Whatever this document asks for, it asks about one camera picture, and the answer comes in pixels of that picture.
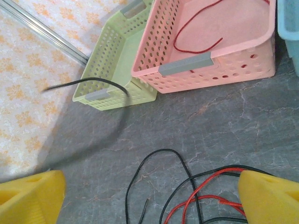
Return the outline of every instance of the red cable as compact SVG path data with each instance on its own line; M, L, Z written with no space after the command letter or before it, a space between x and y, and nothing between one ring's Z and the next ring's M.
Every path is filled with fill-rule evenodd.
M217 5L218 3L222 2L222 1L223 1L223 0L219 0L219 1L213 3L213 4L209 5L209 6L206 6L206 7L204 7L203 9L199 10L194 16L192 16L191 19L189 19L188 22L185 23L185 24L183 25L183 27L182 27L182 28L179 30L179 32L177 33L177 35L176 35L176 37L174 38L174 41L173 41L173 47L174 47L176 50L180 51L180 52L192 53L192 54L202 54L202 53L205 53L205 52L209 51L210 49L212 49L213 47L215 47L218 43L220 43L220 42L223 40L223 37L220 38L220 39L219 39L215 44L213 44L211 47L209 47L209 48L207 48L207 49L205 49L205 50L201 50L201 51L181 50L181 49L177 48L177 46L176 46L177 39L178 39L178 36L180 35L180 33L183 31L183 29L186 28L186 26L187 26L187 25L188 25L188 24L189 24L189 23L190 23L190 22L191 22L191 21L192 21L198 14L199 14L199 13L201 13L202 11L204 11L204 10L207 9L207 8L210 8L210 7L212 7L212 6ZM263 0L263 1L265 1L265 2L268 3L268 4L270 4L270 0Z
M197 192L199 192L207 183L209 183L214 177L218 176L219 174L222 174L224 172L231 172L231 171L239 171L242 172L244 169L242 168L226 168L226 169L222 169L219 170L217 172L215 172L213 175L211 175L209 178L207 178L198 188L196 188L196 190L190 195L190 197L188 198L188 200L186 201L186 204L184 206L184 210L183 210L183 216L182 216L182 224L185 224L185 217L186 217L186 211L188 208L189 203L191 202L192 198L197 194Z
M220 196L216 196L216 195L204 195L204 196L199 196L198 200L201 199L205 199L205 198L214 198L214 199L218 199L219 203L221 204L228 204L231 205L234 209L236 209L238 212L240 212L242 215L245 216L245 213L243 210L240 209L240 207L242 207L242 205L240 203L235 203L235 202L230 202L227 199L220 197ZM176 207L174 207L171 212L168 214L166 220L164 221L164 224L167 224L169 222L169 219L171 218L171 216L173 215L173 213L179 209L180 207L184 206L186 204L186 202L183 202L181 204L178 204Z

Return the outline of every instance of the gray basket handle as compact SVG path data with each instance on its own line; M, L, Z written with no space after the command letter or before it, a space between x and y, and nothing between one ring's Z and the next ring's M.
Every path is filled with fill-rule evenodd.
M130 11L132 8L135 8L136 6L138 6L142 2L143 2L143 0L132 1L127 6L125 6L123 9L121 9L120 12L124 15L125 13L127 13L128 11Z
M92 101L92 100L96 100L96 99L108 98L108 97L110 97L110 94L107 93L107 90L108 89L102 89L102 90L88 93L85 95L85 99Z
M179 61L162 64L158 71L162 76L168 76L175 73L204 68L212 65L214 65L214 62L211 59L211 52L206 52Z

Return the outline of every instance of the metal bar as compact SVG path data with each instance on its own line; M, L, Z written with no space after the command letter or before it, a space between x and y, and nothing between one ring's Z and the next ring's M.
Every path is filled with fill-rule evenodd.
M46 25L44 25L37 18L33 17L31 14L26 12L23 8L21 8L13 1L0 0L0 7L2 7L6 12L14 16L20 22L28 26L30 29L35 31L43 39L47 40L59 49L63 50L66 54L68 54L70 57L72 57L82 65L85 66L87 64L87 61L89 59L88 56L79 51L71 43L59 36L53 30L49 29Z

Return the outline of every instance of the black cable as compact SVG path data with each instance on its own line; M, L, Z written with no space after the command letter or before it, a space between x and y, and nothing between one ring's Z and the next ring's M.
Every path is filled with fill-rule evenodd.
M142 210L142 213L141 213L141 217L139 219L138 224L141 224L142 221L143 221L143 218L144 218L144 215L145 215L145 211L146 211L146 207L148 206L148 203L149 203L149 199L147 198L146 201L145 201L145 204L144 204L144 207L143 207L143 210Z
M65 83L65 84L61 84L61 85L50 86L50 87L44 89L42 92L46 92L46 91L49 91L49 90L53 90L53 89L57 89L57 88L61 88L61 87L66 87L66 86L70 86L70 85L75 85L75 84L78 84L78 83L81 83L81 82L86 82L86 81L99 81L99 82L103 82L103 83L113 85L116 88L123 91L127 95L127 97L129 97L128 91L124 87L122 87L121 85L119 85L115 82L112 82L110 80L107 80L107 79L104 79L104 78L97 78L97 77L82 78L80 80L76 80L76 81L73 81L73 82L69 82L69 83Z
M128 215L128 194L129 194L130 188L131 188L131 186L132 186L132 184L133 184L135 178L137 177L137 175L138 175L138 173L139 173L141 167L143 166L143 164L145 163L145 161L146 161L149 157L151 157L151 156L152 156L153 154L155 154L155 153L163 152L163 151L166 151L166 152L173 152L174 154L176 154L176 155L178 156L179 160L181 161L181 163L182 163L182 165L183 165L183 167L184 167L184 169L185 169L185 171L186 171L188 177L191 177L191 174L190 174L188 168L186 167L183 158L181 157L181 155L180 155L177 151L175 151L175 150L173 150L173 149L170 149L170 148L163 148L163 149L159 149L159 150L156 150L156 151L154 151L154 152L148 154L148 155L143 159L143 161L140 163L138 169L136 170L136 172L135 172L135 174L134 174L134 176L133 176L133 178L132 178L132 180L131 180L131 182L130 182L130 184L129 184L129 186L128 186L127 192L126 192L126 196L125 196L125 215L126 215L126 224L129 224L129 215ZM191 184L192 184L192 188L193 188L193 190L196 190L194 180L193 180L193 179L190 179L190 182L191 182ZM196 207L197 207L197 214L198 214L198 218L199 218L199 223L201 224L201 223L202 223L202 219L201 219L200 207L199 207L198 195L197 195L197 194L195 195L195 202L196 202Z
M211 218L209 220L206 220L202 224L208 224L217 221L232 221L232 222L239 222L239 223L248 223L246 219L242 219L242 218L217 217L217 218Z
M245 165L228 165L228 166L223 166L223 167L220 167L220 168L216 168L216 169L212 169L212 170L209 170L209 171L206 171L206 172L203 172L203 173L200 173L200 174L196 174L194 176L191 176L189 177L188 179L184 180L174 191L173 193L170 195L170 197L168 198L168 200L166 201L162 211L161 211L161 215L160 215L160 219L159 219L159 224L162 224L162 219L163 219L163 215L165 213L165 210L166 210L166 207L168 206L169 202L171 201L171 199L174 197L174 195L177 193L177 191L185 184L187 183L188 181L190 180L193 180L194 178L197 178L197 177L200 177L200 176L203 176L203 175L207 175L207 174L212 174L212 173L215 173L219 170L222 170L222 169L225 169L225 168L243 168L243 169L247 169L247 170L253 170L253 171L256 171L256 172L259 172L259 173L263 173L263 174L268 174L268 175L271 175L273 176L272 174L269 174L265 171L262 171L260 169L256 169L254 167L249 167L249 166L245 166ZM230 172L225 172L225 173L222 173L223 175L230 175L230 176L237 176L236 173L230 173Z

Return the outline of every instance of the blue plastic basket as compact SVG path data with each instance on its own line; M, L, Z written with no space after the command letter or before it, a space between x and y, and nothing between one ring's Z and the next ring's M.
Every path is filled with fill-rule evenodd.
M299 0L278 0L278 33L299 76Z

